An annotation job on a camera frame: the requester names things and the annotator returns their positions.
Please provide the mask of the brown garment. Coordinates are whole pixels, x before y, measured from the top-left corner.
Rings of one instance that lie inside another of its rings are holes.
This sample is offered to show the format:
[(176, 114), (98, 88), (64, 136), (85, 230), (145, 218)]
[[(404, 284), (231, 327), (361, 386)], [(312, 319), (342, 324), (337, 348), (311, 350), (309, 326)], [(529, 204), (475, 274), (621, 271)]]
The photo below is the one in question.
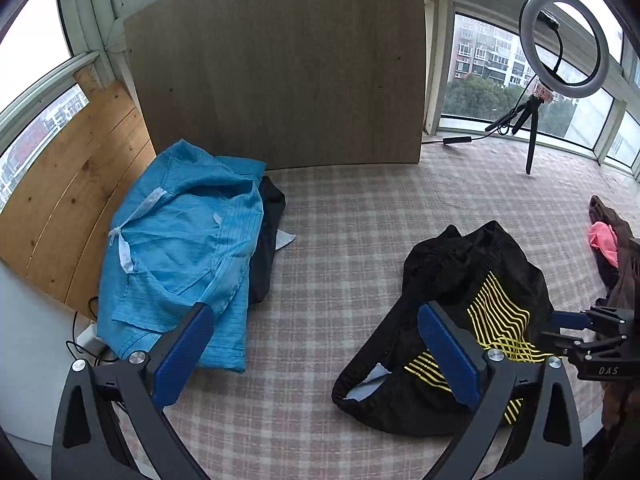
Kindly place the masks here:
[[(600, 278), (606, 288), (605, 298), (599, 299), (597, 305), (632, 310), (634, 307), (631, 303), (631, 292), (625, 292), (623, 287), (631, 283), (630, 240), (638, 237), (634, 236), (629, 223), (613, 208), (606, 206), (597, 195), (590, 198), (589, 218), (591, 224), (602, 221), (612, 226), (617, 235), (618, 263), (620, 264), (620, 267), (615, 269), (597, 249), (590, 246), (597, 260)], [(611, 430), (622, 421), (621, 408), (625, 408), (626, 419), (630, 422), (634, 418), (632, 412), (639, 409), (639, 378), (634, 380), (634, 390), (628, 390), (628, 387), (621, 382), (606, 382), (603, 391), (602, 424), (604, 428)]]

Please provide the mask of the pink garment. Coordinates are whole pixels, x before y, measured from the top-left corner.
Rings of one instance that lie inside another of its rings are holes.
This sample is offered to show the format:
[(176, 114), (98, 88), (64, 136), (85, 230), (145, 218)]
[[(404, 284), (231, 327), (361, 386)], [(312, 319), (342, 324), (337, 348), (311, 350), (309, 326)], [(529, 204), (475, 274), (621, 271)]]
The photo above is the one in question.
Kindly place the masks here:
[(620, 267), (618, 263), (617, 235), (612, 226), (602, 222), (594, 222), (588, 230), (589, 245), (597, 249), (605, 260), (615, 269)]

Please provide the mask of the white power adapter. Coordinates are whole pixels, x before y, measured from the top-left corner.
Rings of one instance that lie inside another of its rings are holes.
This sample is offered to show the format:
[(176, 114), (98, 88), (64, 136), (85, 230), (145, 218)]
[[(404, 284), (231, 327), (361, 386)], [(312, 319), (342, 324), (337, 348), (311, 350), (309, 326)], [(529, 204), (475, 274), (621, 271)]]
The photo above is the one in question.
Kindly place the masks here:
[(115, 353), (96, 333), (96, 323), (90, 323), (76, 336), (73, 348), (78, 356), (90, 359), (95, 366), (118, 361)]

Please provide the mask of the pink plaid table cloth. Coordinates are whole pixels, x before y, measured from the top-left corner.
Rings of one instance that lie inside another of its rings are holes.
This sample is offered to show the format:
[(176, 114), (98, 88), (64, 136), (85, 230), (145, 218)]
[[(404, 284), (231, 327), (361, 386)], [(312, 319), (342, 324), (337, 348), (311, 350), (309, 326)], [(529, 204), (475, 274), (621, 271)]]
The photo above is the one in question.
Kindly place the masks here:
[(552, 304), (605, 293), (587, 240), (598, 196), (631, 226), (639, 187), (620, 170), (489, 138), (426, 144), (408, 166), (275, 171), (282, 228), (267, 299), (250, 310), (243, 374), (197, 370), (166, 414), (214, 479), (419, 479), (444, 438), (362, 426), (331, 400), (335, 379), (399, 297), (411, 248), (456, 226), (499, 222), (544, 272)]

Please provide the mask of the black tripod stand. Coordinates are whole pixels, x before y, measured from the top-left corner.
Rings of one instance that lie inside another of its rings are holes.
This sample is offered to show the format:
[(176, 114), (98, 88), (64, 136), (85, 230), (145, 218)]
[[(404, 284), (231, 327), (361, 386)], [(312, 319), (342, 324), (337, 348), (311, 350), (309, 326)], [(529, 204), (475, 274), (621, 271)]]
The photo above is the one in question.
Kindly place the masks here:
[(487, 133), (494, 133), (501, 128), (509, 127), (513, 133), (517, 133), (528, 120), (530, 121), (528, 151), (525, 164), (526, 174), (531, 174), (533, 169), (538, 134), (539, 109), (543, 105), (544, 100), (532, 94), (526, 102), (518, 104), (485, 128)]

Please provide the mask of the pine wood panel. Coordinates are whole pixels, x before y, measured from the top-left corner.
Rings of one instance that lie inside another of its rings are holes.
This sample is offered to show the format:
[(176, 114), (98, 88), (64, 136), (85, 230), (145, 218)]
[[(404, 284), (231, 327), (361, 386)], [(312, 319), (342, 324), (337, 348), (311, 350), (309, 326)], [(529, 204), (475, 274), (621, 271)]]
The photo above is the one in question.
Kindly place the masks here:
[(155, 157), (125, 87), (94, 68), (74, 78), (88, 104), (38, 155), (1, 214), (1, 259), (67, 307), (92, 318), (113, 214)]

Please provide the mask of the dark folded garment under blue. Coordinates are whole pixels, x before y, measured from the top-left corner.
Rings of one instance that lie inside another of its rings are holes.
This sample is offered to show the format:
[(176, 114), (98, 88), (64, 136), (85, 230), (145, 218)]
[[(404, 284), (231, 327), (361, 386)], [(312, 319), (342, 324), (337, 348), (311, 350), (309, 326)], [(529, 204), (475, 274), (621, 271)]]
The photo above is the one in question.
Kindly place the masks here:
[(262, 198), (262, 225), (258, 234), (254, 255), (250, 258), (250, 289), (248, 303), (260, 304), (268, 295), (277, 234), (285, 211), (285, 195), (273, 184), (270, 177), (263, 177), (259, 185)]

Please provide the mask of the grey-brown wooden board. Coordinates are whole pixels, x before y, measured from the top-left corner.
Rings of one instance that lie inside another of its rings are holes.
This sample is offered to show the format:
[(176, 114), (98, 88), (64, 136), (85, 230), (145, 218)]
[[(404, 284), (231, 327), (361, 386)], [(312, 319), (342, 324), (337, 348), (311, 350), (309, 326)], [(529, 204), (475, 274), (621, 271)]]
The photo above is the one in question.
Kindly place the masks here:
[(155, 151), (271, 169), (414, 164), (423, 0), (158, 0), (124, 24)]

